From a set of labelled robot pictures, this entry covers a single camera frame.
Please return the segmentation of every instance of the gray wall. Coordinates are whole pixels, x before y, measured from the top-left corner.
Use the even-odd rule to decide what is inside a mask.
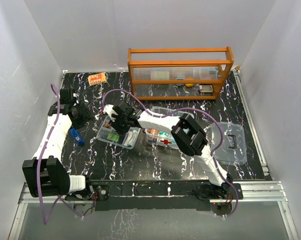
[[[0,0],[0,239],[7,239],[62,71],[23,0]]]
[[[266,161],[301,238],[301,0],[276,1],[240,69]]]
[[[128,48],[231,46],[241,65],[275,0],[24,0],[62,70],[127,68]]]

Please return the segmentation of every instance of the wooden frame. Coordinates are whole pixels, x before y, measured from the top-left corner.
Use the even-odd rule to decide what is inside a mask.
[[[161,54],[161,53],[225,53],[226,59],[212,60],[132,60],[132,54]],[[234,63],[231,47],[225,48],[169,48],[169,49],[128,49],[128,71],[131,92],[136,96],[136,85],[153,84],[211,84],[213,86],[212,96],[137,96],[139,100],[216,100],[225,84]],[[137,68],[160,68],[160,67],[218,67],[217,79],[162,79],[147,80],[138,79],[134,76]]]

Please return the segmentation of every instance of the black handle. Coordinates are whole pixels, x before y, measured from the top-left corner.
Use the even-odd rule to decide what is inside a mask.
[[[236,140],[236,136],[232,135],[232,134],[228,134],[227,137],[232,138],[233,142],[234,142],[234,146],[228,146],[229,149],[237,149],[237,140]]]

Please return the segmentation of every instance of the orange card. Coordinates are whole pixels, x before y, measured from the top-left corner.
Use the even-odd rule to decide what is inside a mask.
[[[106,82],[105,72],[88,76],[88,83],[90,86]]]

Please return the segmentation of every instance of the plastic bin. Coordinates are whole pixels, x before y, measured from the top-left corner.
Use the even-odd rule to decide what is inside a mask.
[[[122,148],[132,149],[135,146],[141,129],[138,127],[131,127],[125,135],[119,135],[111,126],[105,126],[105,124],[108,124],[110,121],[111,118],[106,116],[97,133],[97,139],[112,145],[120,146]]]
[[[243,165],[247,162],[245,132],[242,125],[220,122],[224,134],[221,146],[215,151],[214,156],[220,164]],[[221,140],[221,134],[215,123],[211,125],[211,149]]]
[[[151,108],[151,111],[157,114],[166,115],[168,113],[175,111],[175,109],[153,106]],[[186,111],[176,112],[173,116],[181,117],[183,114],[189,114],[192,116],[192,118],[194,118],[194,115],[192,113]],[[150,128],[145,129],[145,134],[146,134],[146,141],[149,145],[159,145],[159,146],[168,147],[172,149],[179,149],[173,136],[170,134],[167,134],[165,132],[159,132],[156,129],[150,129]]]

